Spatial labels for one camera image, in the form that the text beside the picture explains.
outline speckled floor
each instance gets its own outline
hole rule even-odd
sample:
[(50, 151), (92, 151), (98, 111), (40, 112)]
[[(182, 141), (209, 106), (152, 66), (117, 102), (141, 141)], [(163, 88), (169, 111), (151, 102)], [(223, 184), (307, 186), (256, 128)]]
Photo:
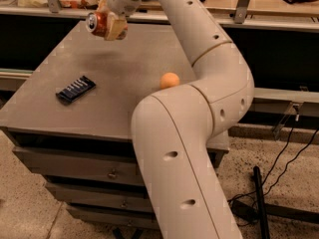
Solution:
[[(236, 126), (230, 131), (231, 150), (218, 170), (227, 198), (252, 189), (252, 168), (258, 165), (262, 174), (270, 168), (285, 145), (274, 141), (269, 127)], [(291, 143), (278, 161), (268, 183), (272, 184), (285, 163), (305, 146), (311, 130), (293, 132)], [(280, 182), (265, 197), (267, 203), (319, 212), (319, 135), (293, 162)], [(32, 174), (11, 152), (13, 144), (0, 132), (0, 238), (1, 239), (111, 239), (117, 226), (90, 224), (74, 219), (66, 204), (58, 202), (44, 188), (44, 179)], [(270, 234), (276, 238), (319, 238), (319, 225), (268, 216)], [(240, 227), (243, 238), (261, 238), (259, 225)], [(134, 228), (121, 227), (125, 238)], [(158, 231), (144, 231), (142, 239), (160, 239)]]

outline gray table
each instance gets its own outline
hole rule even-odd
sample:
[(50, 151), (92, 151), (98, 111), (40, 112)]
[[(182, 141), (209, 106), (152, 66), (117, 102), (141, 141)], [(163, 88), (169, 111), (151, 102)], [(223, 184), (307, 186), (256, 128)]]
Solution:
[[(0, 111), (14, 153), (46, 187), (90, 221), (158, 229), (131, 144), (137, 103), (175, 72), (195, 79), (170, 26), (130, 25), (126, 40), (105, 42), (79, 23)], [(55, 94), (81, 76), (97, 87), (69, 106)], [(227, 144), (208, 147), (220, 157)]]

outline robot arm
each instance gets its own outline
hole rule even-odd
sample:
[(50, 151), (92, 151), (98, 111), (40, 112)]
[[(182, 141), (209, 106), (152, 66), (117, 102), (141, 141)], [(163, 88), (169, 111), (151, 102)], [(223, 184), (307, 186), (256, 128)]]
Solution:
[(100, 0), (97, 11), (88, 16), (87, 29), (107, 41), (122, 40), (127, 32), (126, 17), (140, 4), (141, 0)]
[[(197, 80), (154, 93), (133, 115), (132, 136), (163, 238), (238, 239), (206, 142), (236, 124), (253, 79), (236, 46), (199, 0), (159, 0)], [(108, 0), (119, 18), (140, 0)]]

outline drawer front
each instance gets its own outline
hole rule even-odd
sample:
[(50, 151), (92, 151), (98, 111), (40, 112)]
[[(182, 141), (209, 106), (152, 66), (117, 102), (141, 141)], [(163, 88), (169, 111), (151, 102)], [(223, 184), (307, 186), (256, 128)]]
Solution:
[(74, 206), (68, 206), (67, 210), (74, 218), (82, 219), (84, 221), (102, 222), (137, 228), (160, 229), (156, 218), (152, 214), (147, 215), (136, 212), (101, 210)]
[(17, 146), (13, 152), (33, 173), (144, 185), (133, 158)]
[(143, 193), (49, 182), (46, 188), (57, 200), (67, 203), (154, 213), (151, 201)]

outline orange ball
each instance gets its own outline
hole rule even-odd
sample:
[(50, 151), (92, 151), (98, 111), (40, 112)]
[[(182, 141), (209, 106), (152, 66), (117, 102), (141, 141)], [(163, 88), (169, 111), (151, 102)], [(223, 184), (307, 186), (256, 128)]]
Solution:
[(179, 76), (175, 73), (166, 73), (160, 78), (160, 89), (167, 89), (179, 85)]

